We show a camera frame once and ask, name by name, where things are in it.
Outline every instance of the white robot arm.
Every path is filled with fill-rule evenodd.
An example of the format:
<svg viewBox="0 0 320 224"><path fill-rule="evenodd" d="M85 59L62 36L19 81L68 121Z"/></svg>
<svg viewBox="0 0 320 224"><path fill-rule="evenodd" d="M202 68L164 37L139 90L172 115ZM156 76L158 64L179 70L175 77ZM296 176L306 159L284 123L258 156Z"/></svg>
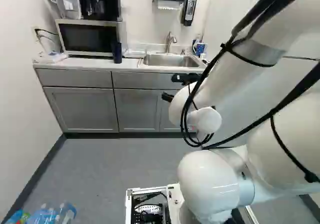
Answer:
<svg viewBox="0 0 320 224"><path fill-rule="evenodd" d="M229 52L220 52L208 75L171 102L171 122L182 131L189 124L198 130L202 141L189 144L201 146L219 129L223 117L212 106L275 65L301 34L318 31L319 6L320 0L274 0L253 23L236 26ZM185 156L178 177L186 206L202 224L223 223L239 206L320 191L319 106L320 94L303 95L272 113L245 146Z"/></svg>

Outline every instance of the baseboard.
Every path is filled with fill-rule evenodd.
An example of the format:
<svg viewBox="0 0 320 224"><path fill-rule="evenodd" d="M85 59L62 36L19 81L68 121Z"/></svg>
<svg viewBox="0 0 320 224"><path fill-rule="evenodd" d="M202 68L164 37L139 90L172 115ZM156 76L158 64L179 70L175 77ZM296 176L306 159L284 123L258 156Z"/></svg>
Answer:
<svg viewBox="0 0 320 224"><path fill-rule="evenodd" d="M46 155L44 160L41 162L39 167L36 169L34 174L32 175L31 179L28 181L12 207L10 208L9 212L1 222L1 224L4 224L17 210L22 209L24 206L24 203L32 193L32 190L37 185L38 181L40 180L41 176L46 171L47 167L49 166L50 162L53 160L57 152L61 149L64 142L66 141L66 136L62 134L59 139L56 141L52 149L49 151L49 153Z"/></svg>
<svg viewBox="0 0 320 224"><path fill-rule="evenodd" d="M65 133L67 139L182 138L181 132Z"/></svg>

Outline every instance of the cabinet door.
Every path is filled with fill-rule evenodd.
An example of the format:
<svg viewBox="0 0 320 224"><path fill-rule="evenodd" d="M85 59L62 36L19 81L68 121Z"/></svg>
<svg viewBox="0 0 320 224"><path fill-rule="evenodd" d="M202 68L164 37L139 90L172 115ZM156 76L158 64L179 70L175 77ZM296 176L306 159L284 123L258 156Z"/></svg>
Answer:
<svg viewBox="0 0 320 224"><path fill-rule="evenodd" d="M44 87L64 132L118 132L112 89Z"/></svg>
<svg viewBox="0 0 320 224"><path fill-rule="evenodd" d="M159 90L115 89L120 131L159 131Z"/></svg>
<svg viewBox="0 0 320 224"><path fill-rule="evenodd" d="M163 90L162 92L167 92L170 95L175 95L178 90ZM178 125L173 125L169 120L169 105L170 103L161 99L159 99L159 107L160 107L160 131L161 132L180 132L180 127Z"/></svg>

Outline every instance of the stainless steel sink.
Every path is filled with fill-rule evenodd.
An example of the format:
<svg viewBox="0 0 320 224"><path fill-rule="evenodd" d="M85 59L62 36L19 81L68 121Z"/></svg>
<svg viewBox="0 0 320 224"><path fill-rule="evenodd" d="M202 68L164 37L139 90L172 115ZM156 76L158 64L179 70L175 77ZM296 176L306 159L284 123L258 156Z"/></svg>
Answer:
<svg viewBox="0 0 320 224"><path fill-rule="evenodd" d="M150 53L144 58L143 63L148 66L170 66L187 68L204 68L205 65L191 55L176 55L169 53Z"/></svg>

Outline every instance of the gray carpet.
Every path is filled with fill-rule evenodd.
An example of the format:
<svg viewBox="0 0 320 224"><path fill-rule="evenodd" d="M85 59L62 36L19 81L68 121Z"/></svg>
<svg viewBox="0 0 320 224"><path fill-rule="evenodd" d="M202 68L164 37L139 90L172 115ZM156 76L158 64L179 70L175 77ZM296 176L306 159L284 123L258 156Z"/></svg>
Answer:
<svg viewBox="0 0 320 224"><path fill-rule="evenodd" d="M76 205L73 223L124 224L127 188L177 182L182 157L193 151L182 139L67 140L29 197L30 212L43 203ZM252 207L260 224L317 224L299 197Z"/></svg>

